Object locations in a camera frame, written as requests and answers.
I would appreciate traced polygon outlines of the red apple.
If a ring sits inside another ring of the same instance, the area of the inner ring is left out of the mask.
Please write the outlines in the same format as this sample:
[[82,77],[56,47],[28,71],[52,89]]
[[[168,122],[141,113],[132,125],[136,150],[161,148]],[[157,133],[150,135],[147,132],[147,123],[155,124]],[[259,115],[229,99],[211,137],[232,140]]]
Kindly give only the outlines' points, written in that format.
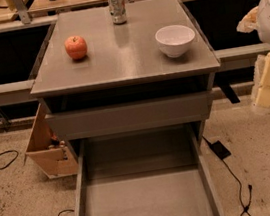
[[66,39],[64,43],[66,53],[72,60],[81,60],[87,55],[87,43],[81,36],[72,36]]

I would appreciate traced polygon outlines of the grey drawer cabinet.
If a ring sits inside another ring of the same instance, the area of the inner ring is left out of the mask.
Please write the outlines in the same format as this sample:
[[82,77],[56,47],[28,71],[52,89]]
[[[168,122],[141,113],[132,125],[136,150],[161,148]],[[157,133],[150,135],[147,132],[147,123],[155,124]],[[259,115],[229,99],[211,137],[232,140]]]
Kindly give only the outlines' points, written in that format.
[[[131,3],[127,17],[124,24],[114,24],[107,8],[59,15],[31,90],[47,115],[211,92],[220,64],[202,36],[195,36],[179,58],[158,48],[160,28],[192,24],[177,0]],[[87,43],[81,60],[66,53],[64,43],[72,36]],[[201,137],[206,120],[187,123]]]

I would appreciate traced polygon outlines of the open grey middle drawer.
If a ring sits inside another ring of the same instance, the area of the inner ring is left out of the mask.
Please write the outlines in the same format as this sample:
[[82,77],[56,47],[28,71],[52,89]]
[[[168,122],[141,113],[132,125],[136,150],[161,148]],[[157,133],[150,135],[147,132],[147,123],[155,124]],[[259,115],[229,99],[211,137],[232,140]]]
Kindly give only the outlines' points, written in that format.
[[225,216],[188,125],[84,141],[78,163],[75,216]]

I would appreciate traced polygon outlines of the closed grey top drawer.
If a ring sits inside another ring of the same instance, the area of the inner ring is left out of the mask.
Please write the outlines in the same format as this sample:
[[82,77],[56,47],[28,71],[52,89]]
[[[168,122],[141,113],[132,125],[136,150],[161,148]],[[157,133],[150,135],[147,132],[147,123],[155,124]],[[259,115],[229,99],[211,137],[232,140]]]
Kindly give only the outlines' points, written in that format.
[[213,94],[205,91],[48,114],[45,118],[57,136],[73,140],[205,120],[212,101]]

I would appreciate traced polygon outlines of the white ceramic bowl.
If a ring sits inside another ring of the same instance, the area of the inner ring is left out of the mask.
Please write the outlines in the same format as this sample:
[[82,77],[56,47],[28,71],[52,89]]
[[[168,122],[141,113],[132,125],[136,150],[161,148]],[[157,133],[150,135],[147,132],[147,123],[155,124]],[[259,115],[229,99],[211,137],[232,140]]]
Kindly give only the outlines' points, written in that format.
[[187,52],[195,36],[194,30],[183,25],[162,27],[155,33],[158,48],[171,58],[180,57]]

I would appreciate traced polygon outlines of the black power adapter right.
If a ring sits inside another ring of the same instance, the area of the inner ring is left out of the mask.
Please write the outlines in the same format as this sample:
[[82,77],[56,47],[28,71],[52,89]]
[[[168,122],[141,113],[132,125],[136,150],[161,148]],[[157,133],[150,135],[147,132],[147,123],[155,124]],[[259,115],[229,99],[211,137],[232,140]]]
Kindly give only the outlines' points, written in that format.
[[211,143],[209,147],[211,148],[212,152],[214,152],[221,160],[229,157],[231,154],[231,152],[220,141]]

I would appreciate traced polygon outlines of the silver soda can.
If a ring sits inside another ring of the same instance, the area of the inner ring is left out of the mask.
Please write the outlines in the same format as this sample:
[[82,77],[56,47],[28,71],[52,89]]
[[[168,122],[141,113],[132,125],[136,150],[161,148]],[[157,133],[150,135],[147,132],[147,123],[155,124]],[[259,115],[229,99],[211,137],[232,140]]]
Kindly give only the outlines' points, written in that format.
[[125,0],[108,0],[109,12],[114,24],[124,24],[127,21]]

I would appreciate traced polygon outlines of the cardboard box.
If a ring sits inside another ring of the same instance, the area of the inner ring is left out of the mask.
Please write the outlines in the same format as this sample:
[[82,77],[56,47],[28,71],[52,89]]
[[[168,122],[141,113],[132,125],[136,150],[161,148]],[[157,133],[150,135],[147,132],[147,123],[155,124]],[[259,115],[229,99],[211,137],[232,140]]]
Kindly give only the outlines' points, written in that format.
[[45,115],[46,111],[39,105],[29,142],[26,156],[32,159],[40,170],[49,178],[76,175],[78,163],[63,141],[50,129]]

